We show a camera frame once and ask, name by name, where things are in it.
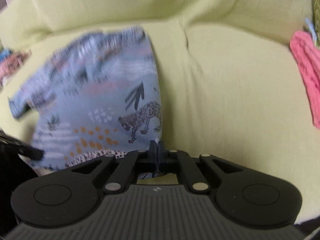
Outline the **pink patterned garment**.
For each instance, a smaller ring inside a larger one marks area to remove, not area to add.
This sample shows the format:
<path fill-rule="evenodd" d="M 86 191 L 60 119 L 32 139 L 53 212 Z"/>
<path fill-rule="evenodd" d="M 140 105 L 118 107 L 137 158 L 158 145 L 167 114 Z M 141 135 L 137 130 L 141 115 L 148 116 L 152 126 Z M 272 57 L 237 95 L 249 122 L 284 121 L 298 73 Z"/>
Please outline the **pink patterned garment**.
<path fill-rule="evenodd" d="M 1 87 L 23 66 L 25 61 L 32 55 L 28 52 L 14 52 L 1 61 Z"/>

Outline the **blue white patterned garment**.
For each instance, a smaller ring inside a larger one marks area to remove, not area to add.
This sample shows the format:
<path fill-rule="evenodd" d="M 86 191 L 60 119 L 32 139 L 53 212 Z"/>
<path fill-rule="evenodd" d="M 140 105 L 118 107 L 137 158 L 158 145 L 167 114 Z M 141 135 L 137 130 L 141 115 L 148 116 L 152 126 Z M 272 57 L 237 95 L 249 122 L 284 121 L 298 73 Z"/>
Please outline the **blue white patterned garment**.
<path fill-rule="evenodd" d="M 12 51 L 10 49 L 3 49 L 0 52 L 0 61 L 3 61 L 7 57 L 9 57 L 12 54 Z"/>

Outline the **light green sofa cover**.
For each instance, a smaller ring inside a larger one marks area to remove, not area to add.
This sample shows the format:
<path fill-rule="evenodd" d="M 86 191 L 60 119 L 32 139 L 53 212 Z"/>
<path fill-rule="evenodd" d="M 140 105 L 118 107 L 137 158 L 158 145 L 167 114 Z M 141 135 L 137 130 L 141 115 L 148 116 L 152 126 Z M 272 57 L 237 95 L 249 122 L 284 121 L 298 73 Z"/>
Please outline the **light green sofa cover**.
<path fill-rule="evenodd" d="M 31 58 L 1 92 L 1 128 L 29 140 L 37 121 L 8 99 L 53 51 L 81 34 L 142 26 L 151 38 L 168 148 L 213 153 L 285 179 L 319 216 L 319 130 L 289 50 L 311 0 L 12 0 L 1 41 Z"/>

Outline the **pink knitted cloth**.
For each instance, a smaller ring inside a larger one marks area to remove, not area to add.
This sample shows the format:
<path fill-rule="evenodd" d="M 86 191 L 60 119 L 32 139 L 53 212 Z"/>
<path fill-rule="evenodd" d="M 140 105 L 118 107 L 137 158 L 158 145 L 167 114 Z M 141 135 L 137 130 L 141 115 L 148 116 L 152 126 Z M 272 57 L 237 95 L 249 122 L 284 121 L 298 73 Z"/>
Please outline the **pink knitted cloth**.
<path fill-rule="evenodd" d="M 319 49 L 304 31 L 294 33 L 289 47 L 305 86 L 313 125 L 319 129 Z"/>

